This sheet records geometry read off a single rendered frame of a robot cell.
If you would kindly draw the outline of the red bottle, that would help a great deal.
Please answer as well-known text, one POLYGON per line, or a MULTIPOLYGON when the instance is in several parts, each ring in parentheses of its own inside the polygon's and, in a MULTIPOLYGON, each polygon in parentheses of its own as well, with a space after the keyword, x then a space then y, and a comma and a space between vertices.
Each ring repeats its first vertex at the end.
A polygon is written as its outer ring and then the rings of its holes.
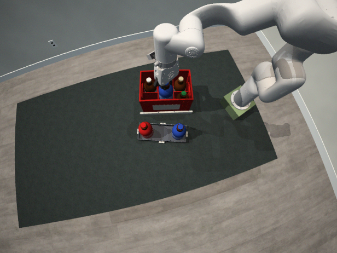
POLYGON ((148 122, 141 123, 138 127, 138 131, 144 138, 150 138, 154 133, 152 125, 148 122))

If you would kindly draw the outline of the blue bottle with brown band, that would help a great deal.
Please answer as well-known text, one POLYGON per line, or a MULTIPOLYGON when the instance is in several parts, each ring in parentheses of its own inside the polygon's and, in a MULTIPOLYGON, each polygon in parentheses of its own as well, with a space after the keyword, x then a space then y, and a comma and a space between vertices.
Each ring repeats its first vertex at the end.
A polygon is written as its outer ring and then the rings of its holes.
POLYGON ((182 139, 185 133, 186 133, 186 127, 181 123, 175 124, 172 128, 172 137, 176 140, 182 139))

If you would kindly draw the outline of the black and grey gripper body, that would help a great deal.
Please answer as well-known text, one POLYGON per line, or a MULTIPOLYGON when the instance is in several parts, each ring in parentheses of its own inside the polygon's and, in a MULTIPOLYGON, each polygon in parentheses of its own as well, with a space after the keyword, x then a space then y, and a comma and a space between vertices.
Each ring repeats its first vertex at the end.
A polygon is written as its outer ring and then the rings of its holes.
POLYGON ((179 74, 179 61, 177 57, 177 62, 173 68, 161 68, 159 66, 154 67, 154 79, 158 78, 158 82, 161 86, 167 84, 169 81, 174 79, 179 74))

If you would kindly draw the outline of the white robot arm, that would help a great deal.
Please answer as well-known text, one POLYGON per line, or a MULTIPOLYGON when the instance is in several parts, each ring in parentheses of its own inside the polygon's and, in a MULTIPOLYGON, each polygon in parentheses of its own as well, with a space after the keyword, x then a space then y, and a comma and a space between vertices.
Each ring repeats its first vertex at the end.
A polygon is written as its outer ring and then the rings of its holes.
MULTIPOLYGON (((303 62, 312 54, 337 51, 337 0, 242 0, 215 3, 187 14, 179 23, 160 24, 153 32, 155 50, 147 55, 154 66, 171 68, 177 55, 198 58, 205 50, 203 29, 225 25, 239 35, 277 26, 287 42, 271 62, 262 62, 230 97, 238 110, 259 96, 274 102, 299 89, 306 81, 303 62)), ((250 103, 249 103, 250 102, 250 103)))

